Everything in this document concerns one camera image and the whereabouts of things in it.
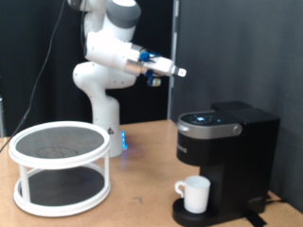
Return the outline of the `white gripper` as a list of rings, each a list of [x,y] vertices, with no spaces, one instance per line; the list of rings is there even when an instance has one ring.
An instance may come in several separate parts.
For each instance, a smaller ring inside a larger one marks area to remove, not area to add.
[[[184,68],[177,68],[174,62],[163,57],[156,57],[151,61],[145,61],[142,65],[142,74],[146,75],[148,71],[153,71],[157,77],[172,76],[184,77],[187,70]]]

